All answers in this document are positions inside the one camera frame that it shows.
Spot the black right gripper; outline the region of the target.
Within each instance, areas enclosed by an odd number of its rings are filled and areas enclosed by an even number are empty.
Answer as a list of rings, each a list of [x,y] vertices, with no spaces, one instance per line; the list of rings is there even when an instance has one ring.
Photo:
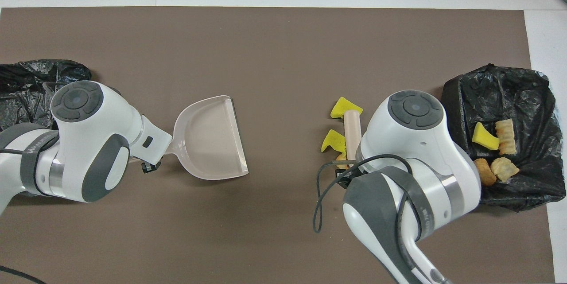
[[[340,187],[342,187],[343,189],[348,189],[348,186],[350,185],[351,181],[354,179],[354,177],[357,177],[360,175],[359,171],[353,171],[349,174],[345,174],[345,171],[339,171],[339,185]]]

